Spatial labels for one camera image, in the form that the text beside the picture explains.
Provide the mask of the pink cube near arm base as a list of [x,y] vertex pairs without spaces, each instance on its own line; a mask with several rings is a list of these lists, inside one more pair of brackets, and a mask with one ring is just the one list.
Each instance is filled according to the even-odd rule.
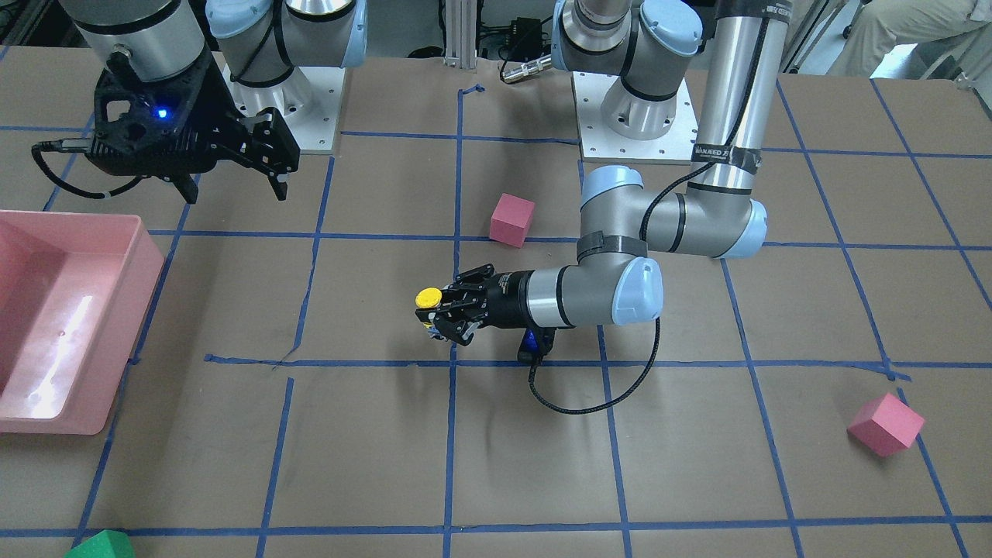
[[535,209],[535,202],[503,193],[492,212],[488,238],[496,243],[522,248]]

